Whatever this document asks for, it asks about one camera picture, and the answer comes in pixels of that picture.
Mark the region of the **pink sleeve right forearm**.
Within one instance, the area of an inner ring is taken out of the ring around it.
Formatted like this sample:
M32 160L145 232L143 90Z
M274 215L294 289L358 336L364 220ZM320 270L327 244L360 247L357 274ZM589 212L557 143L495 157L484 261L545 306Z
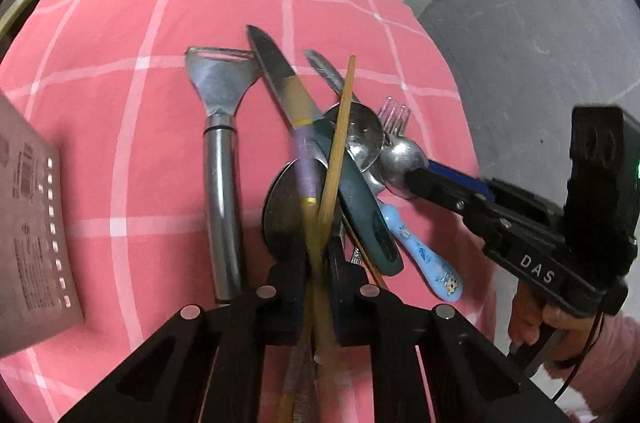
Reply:
M566 330L554 360L544 364L550 377L566 380L586 344L592 322L574 318L556 307L546 307L542 319L546 325ZM601 421L614 408L638 362L639 322L622 313L605 316L600 335L570 387L582 394L592 415Z

